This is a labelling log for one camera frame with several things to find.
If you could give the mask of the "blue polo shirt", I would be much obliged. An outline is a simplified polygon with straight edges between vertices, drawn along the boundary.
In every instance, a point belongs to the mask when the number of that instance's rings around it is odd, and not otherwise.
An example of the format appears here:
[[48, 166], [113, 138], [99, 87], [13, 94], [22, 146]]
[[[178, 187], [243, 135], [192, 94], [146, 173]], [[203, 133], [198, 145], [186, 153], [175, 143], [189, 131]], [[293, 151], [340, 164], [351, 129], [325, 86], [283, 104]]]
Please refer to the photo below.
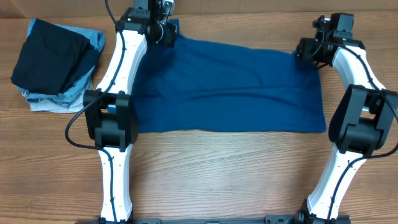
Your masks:
[[318, 71], [277, 50], [178, 35], [142, 58], [132, 99], [141, 133], [326, 130]]

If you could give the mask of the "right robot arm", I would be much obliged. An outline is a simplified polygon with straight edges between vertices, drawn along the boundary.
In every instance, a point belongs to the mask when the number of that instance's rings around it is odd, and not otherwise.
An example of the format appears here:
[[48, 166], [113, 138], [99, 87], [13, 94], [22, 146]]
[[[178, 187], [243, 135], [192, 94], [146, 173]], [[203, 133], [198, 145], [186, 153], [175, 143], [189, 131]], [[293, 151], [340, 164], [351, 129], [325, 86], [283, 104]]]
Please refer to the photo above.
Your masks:
[[345, 87], [329, 124], [330, 156], [313, 192], [288, 223], [350, 223], [338, 214], [350, 183], [362, 164], [377, 158], [397, 120], [397, 92], [374, 75], [362, 41], [353, 37], [354, 16], [334, 13], [313, 21], [313, 38], [302, 38], [298, 60], [314, 62], [315, 69], [333, 67]]

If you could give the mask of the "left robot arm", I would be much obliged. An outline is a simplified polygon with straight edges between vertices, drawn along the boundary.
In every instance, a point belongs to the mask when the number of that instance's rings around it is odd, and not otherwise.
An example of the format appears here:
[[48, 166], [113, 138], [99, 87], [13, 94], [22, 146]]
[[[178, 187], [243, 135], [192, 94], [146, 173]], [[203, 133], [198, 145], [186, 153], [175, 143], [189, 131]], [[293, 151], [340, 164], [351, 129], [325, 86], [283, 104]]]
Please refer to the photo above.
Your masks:
[[139, 133], [132, 87], [142, 58], [152, 45], [173, 47], [177, 26], [168, 21], [173, 0], [135, 1], [116, 21], [116, 45], [95, 90], [83, 95], [88, 133], [103, 174], [103, 205], [97, 223], [131, 223], [129, 159]]

